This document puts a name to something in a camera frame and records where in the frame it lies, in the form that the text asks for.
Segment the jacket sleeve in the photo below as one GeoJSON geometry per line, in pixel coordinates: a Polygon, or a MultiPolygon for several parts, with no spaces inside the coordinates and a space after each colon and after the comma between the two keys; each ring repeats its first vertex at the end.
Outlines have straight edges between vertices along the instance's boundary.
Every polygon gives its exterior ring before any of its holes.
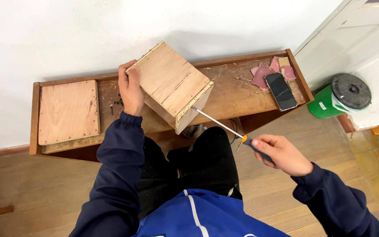
{"type": "Polygon", "coordinates": [[[102,163],[70,236],[131,236],[139,226],[137,186],[144,164],[142,117],[124,112],[97,150],[102,163]]]}
{"type": "Polygon", "coordinates": [[[292,179],[298,184],[293,197],[308,206],[329,236],[379,236],[379,221],[366,207],[365,194],[335,173],[314,164],[311,174],[292,179]]]}

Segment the white stripe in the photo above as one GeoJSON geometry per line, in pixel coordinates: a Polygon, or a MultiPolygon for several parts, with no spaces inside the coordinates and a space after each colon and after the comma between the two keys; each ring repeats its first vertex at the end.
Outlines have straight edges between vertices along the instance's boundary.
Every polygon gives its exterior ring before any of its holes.
{"type": "Polygon", "coordinates": [[[233,193],[233,188],[231,188],[231,189],[229,190],[229,193],[227,193],[227,196],[230,197],[230,196],[232,195],[232,193],[233,193]]]}
{"type": "MultiPolygon", "coordinates": [[[[188,195],[187,190],[184,189],[184,192],[186,196],[188,195]]],[[[195,225],[198,226],[201,230],[201,233],[203,234],[203,237],[208,237],[207,229],[200,224],[200,221],[198,220],[197,211],[195,210],[195,203],[194,199],[191,195],[188,195],[189,201],[191,202],[191,209],[192,209],[192,215],[194,216],[195,225]]]]}

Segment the black pants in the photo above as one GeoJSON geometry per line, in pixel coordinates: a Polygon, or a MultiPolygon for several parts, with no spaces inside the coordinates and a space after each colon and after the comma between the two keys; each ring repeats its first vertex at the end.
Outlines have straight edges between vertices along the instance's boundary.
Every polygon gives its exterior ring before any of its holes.
{"type": "Polygon", "coordinates": [[[161,148],[145,138],[145,164],[138,190],[140,220],[184,189],[204,189],[224,196],[231,193],[230,197],[242,199],[232,149],[222,128],[207,129],[192,151],[188,149],[169,151],[168,162],[161,148]],[[187,175],[178,178],[178,169],[187,175]]]}

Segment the phone screen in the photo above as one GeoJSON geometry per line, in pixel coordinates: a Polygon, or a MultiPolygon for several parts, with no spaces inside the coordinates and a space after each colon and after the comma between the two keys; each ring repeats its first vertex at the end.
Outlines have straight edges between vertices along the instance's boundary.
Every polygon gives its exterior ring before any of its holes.
{"type": "Polygon", "coordinates": [[[281,73],[266,75],[265,78],[280,110],[287,110],[298,105],[289,85],[286,83],[285,78],[281,73]]]}

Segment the green bucket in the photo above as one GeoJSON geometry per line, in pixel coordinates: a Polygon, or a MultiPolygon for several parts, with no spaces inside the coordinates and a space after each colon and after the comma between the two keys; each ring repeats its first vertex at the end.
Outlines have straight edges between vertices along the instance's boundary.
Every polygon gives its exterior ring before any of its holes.
{"type": "Polygon", "coordinates": [[[335,75],[331,84],[314,95],[309,111],[319,119],[366,109],[371,104],[371,91],[358,77],[342,73],[335,75]]]}

